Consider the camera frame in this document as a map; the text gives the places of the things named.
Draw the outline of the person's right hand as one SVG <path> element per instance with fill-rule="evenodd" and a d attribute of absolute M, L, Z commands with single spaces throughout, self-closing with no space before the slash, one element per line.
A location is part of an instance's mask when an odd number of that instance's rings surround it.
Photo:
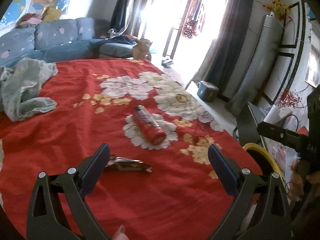
<path fill-rule="evenodd" d="M 298 163 L 299 159 L 294 160 L 294 162 L 291 165 L 291 179 L 290 179 L 290 190 L 289 190 L 289 199 L 291 201 L 301 201 L 302 196 L 304 195 L 304 182 L 301 176 L 298 174 Z M 306 181 L 309 182 L 312 185 L 316 185 L 315 192 L 314 192 L 314 197 L 317 198 L 319 197 L 319 171 L 307 175 L 306 176 Z"/>

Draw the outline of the person's left hand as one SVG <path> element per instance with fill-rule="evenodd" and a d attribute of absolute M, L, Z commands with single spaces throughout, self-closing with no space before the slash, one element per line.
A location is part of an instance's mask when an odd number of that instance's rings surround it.
<path fill-rule="evenodd" d="M 114 233 L 112 240 L 129 240 L 125 233 L 125 226 L 121 225 L 118 230 Z"/>

